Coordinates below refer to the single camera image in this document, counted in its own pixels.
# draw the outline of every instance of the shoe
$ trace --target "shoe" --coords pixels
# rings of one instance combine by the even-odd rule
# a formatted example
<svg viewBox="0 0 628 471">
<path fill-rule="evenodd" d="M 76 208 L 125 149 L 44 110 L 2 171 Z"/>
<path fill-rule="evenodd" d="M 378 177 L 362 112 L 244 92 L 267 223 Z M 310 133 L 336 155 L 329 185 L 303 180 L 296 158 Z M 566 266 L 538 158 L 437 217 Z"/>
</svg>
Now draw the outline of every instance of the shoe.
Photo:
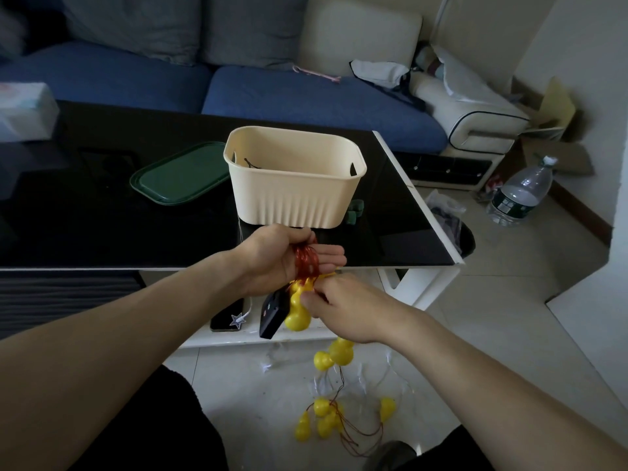
<svg viewBox="0 0 628 471">
<path fill-rule="evenodd" d="M 394 471 L 416 458 L 416 452 L 407 443 L 388 442 L 377 448 L 366 460 L 362 471 Z"/>
</svg>

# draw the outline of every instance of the star-shaped charm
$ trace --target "star-shaped charm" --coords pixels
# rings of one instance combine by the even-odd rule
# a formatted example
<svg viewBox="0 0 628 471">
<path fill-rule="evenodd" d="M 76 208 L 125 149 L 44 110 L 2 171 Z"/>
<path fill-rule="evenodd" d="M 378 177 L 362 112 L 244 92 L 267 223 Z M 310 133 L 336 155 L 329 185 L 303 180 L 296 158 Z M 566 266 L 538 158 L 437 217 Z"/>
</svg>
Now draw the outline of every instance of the star-shaped charm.
<svg viewBox="0 0 628 471">
<path fill-rule="evenodd" d="M 242 324 L 246 322 L 247 315 L 249 315 L 248 312 L 245 315 L 242 315 L 242 313 L 240 312 L 240 314 L 238 314 L 237 316 L 234 316 L 233 314 L 231 314 L 231 324 L 229 324 L 229 326 L 231 327 L 232 325 L 235 325 L 237 329 L 240 330 L 240 327 L 242 327 Z"/>
</svg>

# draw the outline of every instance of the hand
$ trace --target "hand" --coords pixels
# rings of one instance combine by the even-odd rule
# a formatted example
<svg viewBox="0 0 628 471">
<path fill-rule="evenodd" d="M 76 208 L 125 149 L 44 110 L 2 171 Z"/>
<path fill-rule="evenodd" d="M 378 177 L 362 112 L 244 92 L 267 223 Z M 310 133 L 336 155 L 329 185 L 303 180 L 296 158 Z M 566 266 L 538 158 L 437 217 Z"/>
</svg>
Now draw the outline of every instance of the hand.
<svg viewBox="0 0 628 471">
<path fill-rule="evenodd" d="M 259 228 L 234 249 L 244 268 L 245 296 L 261 296 L 276 291 L 296 276 L 291 244 L 313 243 L 315 235 L 309 228 L 296 229 L 283 225 Z M 318 253 L 321 274 L 334 272 L 347 263 L 342 246 L 312 244 Z"/>
<path fill-rule="evenodd" d="M 301 304 L 336 335 L 354 342 L 389 345 L 389 339 L 394 338 L 392 329 L 419 312 L 352 274 L 319 279 L 314 288 L 316 292 L 301 294 Z"/>
</svg>

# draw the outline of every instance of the black glass tabletop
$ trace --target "black glass tabletop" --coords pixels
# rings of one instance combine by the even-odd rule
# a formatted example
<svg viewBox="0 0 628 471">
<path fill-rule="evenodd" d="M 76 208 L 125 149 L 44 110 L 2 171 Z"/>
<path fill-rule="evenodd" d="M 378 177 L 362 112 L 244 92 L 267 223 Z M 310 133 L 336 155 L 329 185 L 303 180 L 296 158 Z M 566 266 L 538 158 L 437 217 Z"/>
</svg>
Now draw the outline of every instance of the black glass tabletop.
<svg viewBox="0 0 628 471">
<path fill-rule="evenodd" d="M 240 231 L 230 181 L 178 206 L 162 206 L 129 184 L 138 169 L 247 125 L 342 135 L 367 173 L 354 195 L 355 225 L 317 230 L 344 246 L 349 267 L 453 264 L 372 132 L 239 118 L 59 102 L 55 137 L 0 144 L 0 269 L 183 268 L 235 247 Z"/>
</svg>

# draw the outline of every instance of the brown baseboard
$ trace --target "brown baseboard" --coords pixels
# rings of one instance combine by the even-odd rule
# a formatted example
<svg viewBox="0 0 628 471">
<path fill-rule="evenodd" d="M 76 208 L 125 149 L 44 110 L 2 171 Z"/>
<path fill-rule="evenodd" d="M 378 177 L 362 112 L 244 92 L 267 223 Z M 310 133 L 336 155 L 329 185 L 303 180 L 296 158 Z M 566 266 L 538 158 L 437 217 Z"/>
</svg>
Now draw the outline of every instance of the brown baseboard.
<svg viewBox="0 0 628 471">
<path fill-rule="evenodd" d="M 605 245 L 610 246 L 610 239 L 613 236 L 613 227 L 611 225 L 556 181 L 552 184 L 549 192 L 558 205 L 562 206 L 587 230 L 591 231 L 593 235 L 600 238 L 600 241 Z"/>
</svg>

